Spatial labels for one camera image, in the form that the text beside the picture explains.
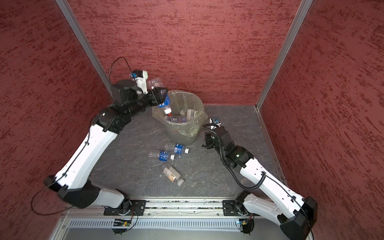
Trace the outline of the small blue label bottle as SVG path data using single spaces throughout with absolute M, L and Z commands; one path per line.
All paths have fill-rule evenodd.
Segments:
M 172 115 L 171 100 L 168 95 L 168 90 L 165 88 L 162 79 L 155 78 L 148 81 L 147 86 L 152 90 L 154 88 L 160 88 L 162 102 L 158 105 L 158 108 L 167 116 Z

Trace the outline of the white label square bottle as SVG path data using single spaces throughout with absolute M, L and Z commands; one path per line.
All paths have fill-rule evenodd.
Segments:
M 191 121 L 193 118 L 195 118 L 199 112 L 194 109 L 187 109 L 186 117 L 188 121 Z

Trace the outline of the yellow label clear bottle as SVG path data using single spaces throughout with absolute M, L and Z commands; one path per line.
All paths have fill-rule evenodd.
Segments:
M 164 168 L 163 173 L 171 182 L 177 182 L 177 185 L 180 187 L 184 184 L 185 180 L 182 175 L 174 169 L 172 166 L 167 166 Z

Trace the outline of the slim clear blue bottle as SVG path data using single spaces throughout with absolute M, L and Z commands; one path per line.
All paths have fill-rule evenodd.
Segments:
M 188 122 L 187 118 L 183 116 L 168 116 L 167 121 L 174 124 L 184 124 Z

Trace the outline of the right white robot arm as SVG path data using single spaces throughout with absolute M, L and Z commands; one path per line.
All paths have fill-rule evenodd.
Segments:
M 229 132 L 217 124 L 206 124 L 206 149 L 215 149 L 225 168 L 244 190 L 240 206 L 279 225 L 290 240 L 313 240 L 318 203 L 304 198 L 267 171 L 244 147 L 235 145 Z

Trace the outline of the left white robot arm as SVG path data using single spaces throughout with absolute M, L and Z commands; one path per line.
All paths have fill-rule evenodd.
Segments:
M 165 103 L 168 89 L 160 79 L 135 79 L 113 84 L 112 92 L 113 103 L 91 120 L 83 143 L 59 172 L 46 177 L 44 184 L 76 208 L 103 206 L 126 215 L 131 209 L 130 197 L 119 190 L 93 185 L 89 176 L 110 143 L 136 114 Z

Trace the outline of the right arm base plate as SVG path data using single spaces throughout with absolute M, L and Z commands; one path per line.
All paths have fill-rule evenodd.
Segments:
M 223 200 L 224 216 L 250 217 L 251 213 L 245 208 L 243 202 L 237 200 Z

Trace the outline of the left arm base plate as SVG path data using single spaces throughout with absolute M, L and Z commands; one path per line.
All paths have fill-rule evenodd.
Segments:
M 146 200 L 124 200 L 118 208 L 104 206 L 104 216 L 142 216 L 146 203 Z

